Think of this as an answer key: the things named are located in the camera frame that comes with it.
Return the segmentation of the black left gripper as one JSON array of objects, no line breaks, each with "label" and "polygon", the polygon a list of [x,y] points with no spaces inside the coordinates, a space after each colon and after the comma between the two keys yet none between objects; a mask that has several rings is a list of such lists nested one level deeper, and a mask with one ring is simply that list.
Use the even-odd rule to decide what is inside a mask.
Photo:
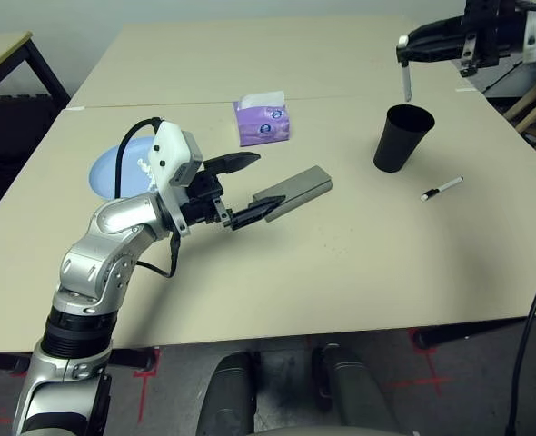
[{"label": "black left gripper", "polygon": [[[223,187],[216,174],[241,171],[260,158],[261,156],[257,153],[237,152],[204,161],[204,170],[198,172],[185,189],[188,202],[181,206],[181,212],[187,225],[225,221],[226,210],[221,199]],[[228,212],[228,221],[224,226],[236,231],[261,221],[284,200],[283,195],[277,195],[253,201],[239,212]]]}]

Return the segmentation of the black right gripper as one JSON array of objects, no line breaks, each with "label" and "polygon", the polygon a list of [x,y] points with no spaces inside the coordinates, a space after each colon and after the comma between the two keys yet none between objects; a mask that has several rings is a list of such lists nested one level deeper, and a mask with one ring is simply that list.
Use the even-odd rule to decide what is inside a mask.
[{"label": "black right gripper", "polygon": [[498,29],[512,13],[512,1],[467,0],[461,17],[421,25],[402,38],[396,47],[400,64],[435,63],[461,58],[461,76],[497,66],[501,58]]}]

